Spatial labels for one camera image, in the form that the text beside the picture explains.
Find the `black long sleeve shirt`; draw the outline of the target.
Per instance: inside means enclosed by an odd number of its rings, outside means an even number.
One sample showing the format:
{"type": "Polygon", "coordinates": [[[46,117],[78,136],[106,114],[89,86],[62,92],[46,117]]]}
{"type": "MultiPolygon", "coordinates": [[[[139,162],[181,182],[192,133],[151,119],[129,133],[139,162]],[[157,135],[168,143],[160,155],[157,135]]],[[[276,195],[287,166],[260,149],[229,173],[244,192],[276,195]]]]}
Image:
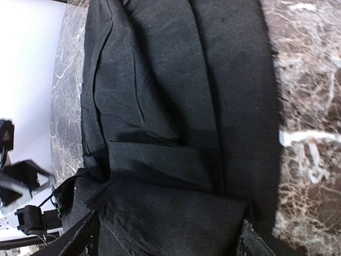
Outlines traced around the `black long sleeve shirt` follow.
{"type": "Polygon", "coordinates": [[[234,255],[247,215],[271,232],[279,100],[259,1],[91,1],[84,51],[64,230],[97,212],[99,255],[234,255]]]}

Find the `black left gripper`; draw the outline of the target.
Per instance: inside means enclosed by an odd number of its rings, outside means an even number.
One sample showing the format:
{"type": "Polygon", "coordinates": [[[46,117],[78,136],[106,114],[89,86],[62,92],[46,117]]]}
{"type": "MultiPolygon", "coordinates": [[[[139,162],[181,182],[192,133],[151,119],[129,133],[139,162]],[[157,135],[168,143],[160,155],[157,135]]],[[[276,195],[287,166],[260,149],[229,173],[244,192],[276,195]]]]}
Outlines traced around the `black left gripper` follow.
{"type": "MultiPolygon", "coordinates": [[[[55,184],[55,176],[32,160],[25,160],[1,169],[1,210],[14,211],[30,202],[34,196],[55,184]]],[[[27,205],[18,209],[17,229],[26,235],[47,235],[49,230],[62,227],[57,210],[41,211],[27,205]]]]}

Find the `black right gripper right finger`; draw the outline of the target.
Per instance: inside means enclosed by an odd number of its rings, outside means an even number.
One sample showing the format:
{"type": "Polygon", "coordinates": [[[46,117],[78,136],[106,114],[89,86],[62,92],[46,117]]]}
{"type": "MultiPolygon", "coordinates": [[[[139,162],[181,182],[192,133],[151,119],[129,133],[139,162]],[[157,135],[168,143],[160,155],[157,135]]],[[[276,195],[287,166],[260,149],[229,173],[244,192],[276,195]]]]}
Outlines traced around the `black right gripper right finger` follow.
{"type": "Polygon", "coordinates": [[[258,225],[244,220],[238,240],[237,255],[299,256],[303,254],[276,239],[258,225]]]}

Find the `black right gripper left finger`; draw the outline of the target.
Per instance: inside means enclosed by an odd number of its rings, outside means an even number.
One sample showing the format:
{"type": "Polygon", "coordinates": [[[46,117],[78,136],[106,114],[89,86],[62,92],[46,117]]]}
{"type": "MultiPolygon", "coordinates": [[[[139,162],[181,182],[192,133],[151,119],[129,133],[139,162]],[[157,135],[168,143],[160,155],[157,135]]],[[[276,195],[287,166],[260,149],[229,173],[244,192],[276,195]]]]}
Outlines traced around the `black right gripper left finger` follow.
{"type": "Polygon", "coordinates": [[[33,256],[98,256],[99,234],[99,216],[91,211],[61,237],[33,253],[33,256]]]}

